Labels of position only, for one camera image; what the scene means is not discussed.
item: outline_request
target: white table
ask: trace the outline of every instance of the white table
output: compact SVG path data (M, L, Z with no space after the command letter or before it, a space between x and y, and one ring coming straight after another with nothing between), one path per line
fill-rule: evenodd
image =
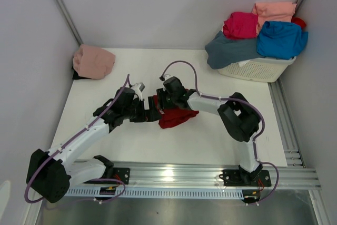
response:
M257 140L258 156L261 161L287 166L267 83L219 75L207 65L203 50L107 50L116 55L111 74L102 80L73 82L52 145L64 142L82 128L98 107L114 97L127 73L130 73L131 83L145 84L143 95L147 103L147 96L154 95L156 89L162 87L158 77L166 66L175 60L185 60L196 68L201 92L222 97L240 92L261 111L266 129ZM186 88L194 88L193 71L188 65L174 64L167 73L177 76ZM161 129L157 122L130 123L126 120L79 159L91 159L100 154L113 161L237 165L236 145L219 116L200 112L172 129Z

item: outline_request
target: pile of clothes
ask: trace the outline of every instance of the pile of clothes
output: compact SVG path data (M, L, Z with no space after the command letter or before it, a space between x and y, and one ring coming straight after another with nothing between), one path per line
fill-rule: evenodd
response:
M205 49L212 69L259 57L289 60L298 56L308 41L306 23L293 17L292 2L255 3L251 13L234 12L223 30Z

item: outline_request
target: plastic basket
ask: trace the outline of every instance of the plastic basket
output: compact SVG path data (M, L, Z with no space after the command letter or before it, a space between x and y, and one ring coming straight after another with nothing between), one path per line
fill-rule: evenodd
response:
M221 75L237 79L252 80L257 82L275 82L282 72L296 60L280 60L275 58L256 58L240 67L238 63L217 70Z

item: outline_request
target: red fabric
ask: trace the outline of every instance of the red fabric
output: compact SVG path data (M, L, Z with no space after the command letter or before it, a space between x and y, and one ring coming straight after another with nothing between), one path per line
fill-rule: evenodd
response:
M157 107L157 95L153 96L153 100ZM184 123L189 118L196 117L198 113L199 111L182 110L180 108L165 109L162 118L159 120L159 126L162 129L173 128L174 126Z
M256 38L256 14L235 12L224 22L223 34L232 40Z
M306 27L305 21L301 18L292 17L291 22L295 23L295 24L298 24L298 26L300 26L302 29L304 29Z

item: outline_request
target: blue cloth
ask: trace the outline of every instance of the blue cloth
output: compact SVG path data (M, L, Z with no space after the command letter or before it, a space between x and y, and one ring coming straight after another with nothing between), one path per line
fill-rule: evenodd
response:
M222 69L231 63L263 57L256 52L257 38L244 40L227 39L219 31L215 38L205 46L209 55L208 65L214 69Z
M299 55L308 41L308 32L297 24L266 21L257 37L257 52L267 57L289 60Z

